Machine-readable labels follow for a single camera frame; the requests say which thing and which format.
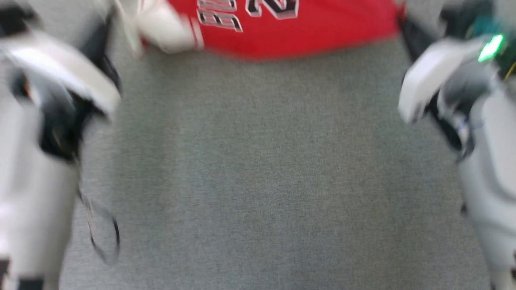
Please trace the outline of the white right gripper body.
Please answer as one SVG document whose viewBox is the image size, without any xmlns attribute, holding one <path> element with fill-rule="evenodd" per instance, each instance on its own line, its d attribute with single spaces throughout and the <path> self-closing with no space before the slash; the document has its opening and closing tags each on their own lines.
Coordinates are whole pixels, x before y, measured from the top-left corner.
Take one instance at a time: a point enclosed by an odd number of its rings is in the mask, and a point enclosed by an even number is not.
<svg viewBox="0 0 516 290">
<path fill-rule="evenodd" d="M 496 69 L 491 61 L 501 48 L 501 35 L 468 41 L 445 38 L 431 44 L 402 81 L 397 107 L 402 121 L 409 124 L 421 119 L 433 96 L 450 80 L 482 83 L 493 78 Z"/>
</svg>

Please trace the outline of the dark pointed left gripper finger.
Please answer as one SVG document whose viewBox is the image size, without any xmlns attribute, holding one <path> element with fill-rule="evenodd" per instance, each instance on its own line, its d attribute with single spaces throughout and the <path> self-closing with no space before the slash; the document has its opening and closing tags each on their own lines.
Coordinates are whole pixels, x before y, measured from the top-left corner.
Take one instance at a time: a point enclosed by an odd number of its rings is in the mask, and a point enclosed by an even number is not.
<svg viewBox="0 0 516 290">
<path fill-rule="evenodd" d="M 79 37 L 79 51 L 98 68 L 122 93 L 121 78 L 108 57 L 113 16 L 91 19 Z"/>
</svg>

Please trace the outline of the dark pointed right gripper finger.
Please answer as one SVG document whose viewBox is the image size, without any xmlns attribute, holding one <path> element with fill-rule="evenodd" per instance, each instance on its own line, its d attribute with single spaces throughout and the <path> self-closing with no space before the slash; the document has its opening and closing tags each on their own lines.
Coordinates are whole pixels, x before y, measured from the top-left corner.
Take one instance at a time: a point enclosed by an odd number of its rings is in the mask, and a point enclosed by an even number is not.
<svg viewBox="0 0 516 290">
<path fill-rule="evenodd" d="M 422 22 L 408 14 L 398 15 L 398 26 L 411 64 L 434 42 L 434 33 Z"/>
</svg>

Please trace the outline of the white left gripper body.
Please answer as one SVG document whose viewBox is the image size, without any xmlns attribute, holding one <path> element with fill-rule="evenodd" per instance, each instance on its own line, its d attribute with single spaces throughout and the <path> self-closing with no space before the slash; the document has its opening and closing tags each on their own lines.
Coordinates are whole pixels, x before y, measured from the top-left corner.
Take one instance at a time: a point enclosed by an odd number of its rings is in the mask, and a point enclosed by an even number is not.
<svg viewBox="0 0 516 290">
<path fill-rule="evenodd" d="M 121 102 L 114 81 L 77 48 L 42 31 L 29 31 L 1 40 L 1 51 L 22 68 L 43 74 L 91 101 L 113 121 Z"/>
</svg>

